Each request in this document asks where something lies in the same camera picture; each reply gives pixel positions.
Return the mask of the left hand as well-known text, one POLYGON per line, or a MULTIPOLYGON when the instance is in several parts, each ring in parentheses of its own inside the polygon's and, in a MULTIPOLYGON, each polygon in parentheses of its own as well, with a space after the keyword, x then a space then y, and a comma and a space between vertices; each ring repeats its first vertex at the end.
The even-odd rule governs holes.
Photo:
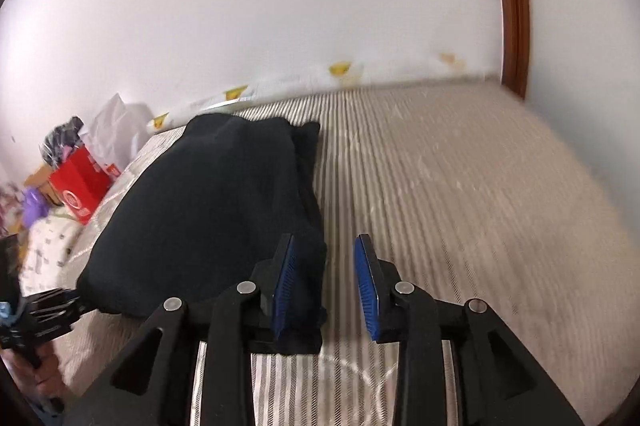
POLYGON ((32 402, 43 403, 49 399, 63 398, 66 385, 60 371, 60 360, 52 342, 40 345, 36 352, 41 362, 39 368, 34 368, 12 350, 3 351, 2 359, 18 389, 32 402))

